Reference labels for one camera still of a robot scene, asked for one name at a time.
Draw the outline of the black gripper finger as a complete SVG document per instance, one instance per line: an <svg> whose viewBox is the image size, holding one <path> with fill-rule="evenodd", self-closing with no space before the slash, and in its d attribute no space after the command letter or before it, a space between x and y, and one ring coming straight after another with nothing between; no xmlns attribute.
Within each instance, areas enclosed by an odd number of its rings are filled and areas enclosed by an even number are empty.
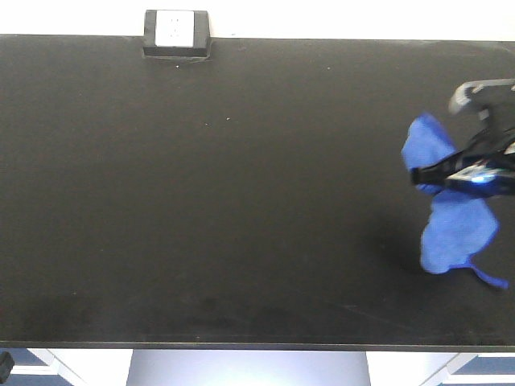
<svg viewBox="0 0 515 386"><path fill-rule="evenodd" d="M8 351L2 351L0 354L0 382L6 382L11 374L15 361Z"/></svg>

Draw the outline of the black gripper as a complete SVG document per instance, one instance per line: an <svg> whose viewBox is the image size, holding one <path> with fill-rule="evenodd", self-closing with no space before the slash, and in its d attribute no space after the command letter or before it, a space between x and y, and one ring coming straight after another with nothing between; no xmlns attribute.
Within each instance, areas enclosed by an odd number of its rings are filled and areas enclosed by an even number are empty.
<svg viewBox="0 0 515 386"><path fill-rule="evenodd" d="M470 145L429 166L410 168L413 185L443 186L478 197L514 195L514 136Z"/></svg>

